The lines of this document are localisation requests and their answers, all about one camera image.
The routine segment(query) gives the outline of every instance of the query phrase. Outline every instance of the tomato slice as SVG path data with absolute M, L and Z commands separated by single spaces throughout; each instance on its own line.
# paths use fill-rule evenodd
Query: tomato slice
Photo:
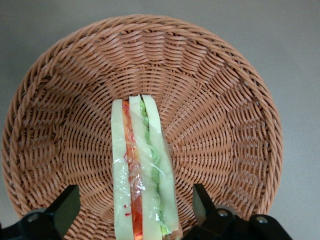
M 128 163 L 131 194 L 131 213 L 126 213 L 126 216 L 132 215 L 132 227 L 134 240 L 143 239 L 143 224 L 142 224 L 142 181 L 141 167 L 139 162 L 139 154 L 136 146 L 134 132 L 132 129 L 130 108 L 127 101 L 122 101 L 123 126 L 125 134 L 126 153 L 124 159 Z

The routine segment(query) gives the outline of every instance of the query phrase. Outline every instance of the woven basket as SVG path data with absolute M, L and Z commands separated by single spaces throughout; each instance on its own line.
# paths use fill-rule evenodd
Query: woven basket
M 65 239 L 114 239 L 111 105 L 137 94 L 152 95 L 159 108 L 184 231 L 195 223 L 193 183 L 245 219 L 268 212 L 282 136 L 259 74 L 201 27 L 130 15 L 61 39 L 20 84 L 2 143 L 5 184 L 20 216 L 78 184 L 81 211 Z

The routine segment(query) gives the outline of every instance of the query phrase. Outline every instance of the plastic wrap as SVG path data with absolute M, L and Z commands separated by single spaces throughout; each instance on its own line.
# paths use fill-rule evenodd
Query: plastic wrap
M 116 239 L 180 239 L 175 177 L 153 98 L 115 100 L 111 131 Z

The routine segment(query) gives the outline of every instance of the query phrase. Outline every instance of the green filling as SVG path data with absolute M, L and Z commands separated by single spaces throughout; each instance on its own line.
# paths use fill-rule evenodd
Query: green filling
M 159 187 L 160 187 L 160 171 L 159 171 L 160 156 L 159 156 L 158 152 L 152 147 L 152 144 L 150 141 L 149 118 L 147 116 L 146 105 L 143 100 L 140 101 L 140 109 L 141 109 L 141 114 L 143 117 L 143 124 L 145 126 L 144 138 L 145 138 L 146 143 L 151 148 L 151 158 L 153 161 L 153 168 L 151 170 L 151 177 L 152 177 L 152 181 L 155 183 L 155 189 L 156 189 L 158 195 L 160 196 L 160 192 L 159 192 Z M 158 213 L 159 214 L 159 222 L 160 222 L 161 233 L 163 236 L 165 236 L 165 235 L 171 234 L 172 230 L 163 221 L 163 217 L 164 217 L 163 210 L 164 210 L 164 206 L 160 202 L 159 213 Z

